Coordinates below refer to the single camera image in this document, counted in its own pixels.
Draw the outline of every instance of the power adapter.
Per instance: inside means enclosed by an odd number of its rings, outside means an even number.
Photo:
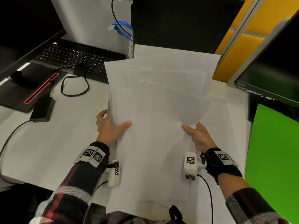
[[[30,120],[33,122],[49,122],[54,108],[55,100],[53,97],[41,97],[36,102]]]

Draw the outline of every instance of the hand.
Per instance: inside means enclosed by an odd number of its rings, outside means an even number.
[[[196,125],[195,129],[186,124],[182,124],[182,128],[186,133],[193,135],[196,150],[205,153],[208,149],[217,147],[207,129],[200,122]]]
[[[107,119],[104,119],[104,115],[106,113],[107,110],[103,110],[97,115],[96,124],[98,126],[97,131],[99,132],[99,136],[96,141],[103,142],[109,146],[122,132],[124,132],[124,130],[128,129],[132,125],[132,122],[128,121],[116,127],[112,124],[111,115]]]

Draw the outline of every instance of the checkered sleeve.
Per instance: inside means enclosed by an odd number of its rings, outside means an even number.
[[[237,224],[288,224],[254,188],[234,192],[226,206]]]
[[[94,142],[91,146],[109,150],[101,142]],[[104,158],[107,161],[102,163],[107,167],[108,157]],[[82,224],[103,170],[100,171],[89,162],[77,162],[51,198],[39,205],[30,224]]]

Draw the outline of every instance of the monitor stand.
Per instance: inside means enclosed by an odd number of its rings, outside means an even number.
[[[0,105],[28,113],[35,102],[50,92],[50,77],[55,86],[64,76],[64,71],[54,72],[41,64],[31,63],[22,71],[14,72],[0,86]]]
[[[257,105],[261,104],[268,108],[271,108],[297,122],[299,122],[299,109],[291,107],[285,103],[277,100],[269,100],[260,95],[250,93],[248,97],[248,120],[253,122],[255,113],[257,110]]]

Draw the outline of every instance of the white desk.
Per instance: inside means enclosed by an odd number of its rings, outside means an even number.
[[[89,83],[91,90],[81,97],[63,96],[60,83],[54,88],[52,96],[56,104],[50,122],[27,123],[15,133],[4,154],[4,176],[12,181],[27,182],[53,191],[59,186],[78,154],[96,139],[96,115],[107,108],[109,86],[92,80]],[[65,93],[76,94],[85,88],[84,79],[69,79]],[[245,167],[251,126],[247,121],[248,95],[227,87],[226,83],[212,80],[207,96],[227,101],[236,144],[242,157],[239,165]],[[0,145],[3,145],[13,129],[29,119],[30,113],[3,107],[0,111]],[[95,193],[93,202],[105,206],[109,191],[101,187]],[[168,208],[160,205],[146,205],[142,210],[130,207],[130,213],[155,220],[169,218]],[[214,216],[217,215],[221,218],[221,214],[214,213]]]

